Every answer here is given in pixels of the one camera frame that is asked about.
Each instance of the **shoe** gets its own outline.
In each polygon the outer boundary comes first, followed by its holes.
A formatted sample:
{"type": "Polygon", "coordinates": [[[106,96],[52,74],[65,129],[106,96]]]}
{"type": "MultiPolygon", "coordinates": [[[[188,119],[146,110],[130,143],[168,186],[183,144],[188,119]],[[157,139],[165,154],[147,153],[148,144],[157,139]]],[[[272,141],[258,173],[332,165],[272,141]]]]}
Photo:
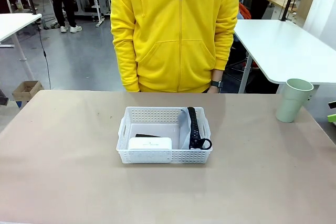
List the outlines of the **shoe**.
{"type": "Polygon", "coordinates": [[[70,32],[71,33],[76,33],[76,32],[78,32],[78,31],[82,31],[82,27],[81,26],[75,26],[75,27],[72,27],[72,26],[70,26],[70,32]]]}
{"type": "Polygon", "coordinates": [[[61,26],[60,30],[61,30],[61,33],[66,33],[68,28],[65,26],[61,26]]]}

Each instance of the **green object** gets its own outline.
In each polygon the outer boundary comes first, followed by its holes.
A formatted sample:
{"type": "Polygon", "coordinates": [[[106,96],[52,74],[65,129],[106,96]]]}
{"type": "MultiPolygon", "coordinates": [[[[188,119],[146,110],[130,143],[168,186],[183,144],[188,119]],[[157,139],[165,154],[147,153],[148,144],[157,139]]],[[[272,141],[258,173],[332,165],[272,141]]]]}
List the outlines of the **green object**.
{"type": "Polygon", "coordinates": [[[294,121],[313,89],[314,86],[308,81],[289,79],[286,82],[282,101],[276,113],[277,119],[284,123],[294,121]]]}
{"type": "Polygon", "coordinates": [[[336,122],[336,114],[335,115],[328,115],[328,122],[329,123],[336,122]]]}

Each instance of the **cup rim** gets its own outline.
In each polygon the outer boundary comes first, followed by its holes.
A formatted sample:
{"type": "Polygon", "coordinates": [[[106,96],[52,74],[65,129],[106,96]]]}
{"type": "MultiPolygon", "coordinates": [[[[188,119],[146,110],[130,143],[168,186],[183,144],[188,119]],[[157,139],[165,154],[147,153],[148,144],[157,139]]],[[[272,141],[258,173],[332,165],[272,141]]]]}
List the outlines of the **cup rim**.
{"type": "Polygon", "coordinates": [[[309,81],[305,81],[305,80],[302,80],[302,79],[298,79],[298,78],[291,78],[291,79],[288,79],[286,81],[286,85],[288,85],[289,87],[291,87],[292,89],[295,89],[295,90],[298,90],[298,91],[312,91],[314,89],[314,85],[311,84],[309,81]],[[302,82],[305,82],[306,84],[310,85],[311,88],[310,89],[298,89],[296,87],[293,87],[292,85],[290,85],[288,82],[290,81],[302,81],[302,82]]]}

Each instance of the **person in yellow hoodie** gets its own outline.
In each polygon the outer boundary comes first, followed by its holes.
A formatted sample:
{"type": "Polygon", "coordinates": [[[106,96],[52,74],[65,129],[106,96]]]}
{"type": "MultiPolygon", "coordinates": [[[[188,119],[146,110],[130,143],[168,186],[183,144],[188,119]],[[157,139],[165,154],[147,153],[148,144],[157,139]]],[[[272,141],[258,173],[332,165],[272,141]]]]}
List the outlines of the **person in yellow hoodie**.
{"type": "Polygon", "coordinates": [[[218,93],[238,7],[239,0],[112,0],[126,90],[218,93]]]}

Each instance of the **white plastic basket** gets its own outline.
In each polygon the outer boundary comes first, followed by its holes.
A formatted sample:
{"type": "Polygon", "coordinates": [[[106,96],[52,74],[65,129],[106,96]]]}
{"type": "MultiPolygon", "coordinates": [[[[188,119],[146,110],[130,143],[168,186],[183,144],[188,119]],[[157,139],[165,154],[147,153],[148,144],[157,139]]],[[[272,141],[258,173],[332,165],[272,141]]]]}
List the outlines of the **white plastic basket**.
{"type": "MultiPolygon", "coordinates": [[[[210,139],[210,128],[203,108],[195,108],[201,138],[210,139]]],[[[180,127],[179,107],[127,107],[121,120],[117,151],[124,164],[130,163],[206,163],[209,150],[128,150],[128,141],[136,134],[147,134],[172,139],[178,149],[180,127]]]]}

